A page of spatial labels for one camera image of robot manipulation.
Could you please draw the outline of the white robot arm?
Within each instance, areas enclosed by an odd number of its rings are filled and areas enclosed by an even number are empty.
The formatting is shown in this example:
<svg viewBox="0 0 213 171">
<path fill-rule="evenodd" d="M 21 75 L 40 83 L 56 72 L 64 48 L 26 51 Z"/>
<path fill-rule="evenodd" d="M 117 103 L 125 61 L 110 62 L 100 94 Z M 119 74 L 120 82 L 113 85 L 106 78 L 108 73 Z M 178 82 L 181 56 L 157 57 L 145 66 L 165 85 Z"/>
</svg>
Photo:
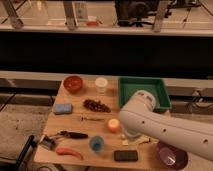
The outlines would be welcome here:
<svg viewBox="0 0 213 171">
<path fill-rule="evenodd" d="M 138 90 L 130 97 L 118 114 L 127 138 L 145 134 L 213 161 L 213 124 L 158 114 L 155 106 L 156 99 L 148 91 Z"/>
</svg>

